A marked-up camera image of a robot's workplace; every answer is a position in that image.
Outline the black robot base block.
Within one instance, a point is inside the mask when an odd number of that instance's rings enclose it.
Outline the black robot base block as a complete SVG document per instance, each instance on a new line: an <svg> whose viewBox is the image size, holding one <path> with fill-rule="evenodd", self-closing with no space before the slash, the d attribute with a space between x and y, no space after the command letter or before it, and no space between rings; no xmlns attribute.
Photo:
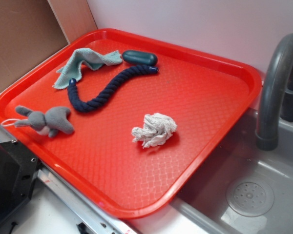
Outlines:
<svg viewBox="0 0 293 234"><path fill-rule="evenodd" d="M0 227L30 201L40 164L20 141L0 143Z"/></svg>

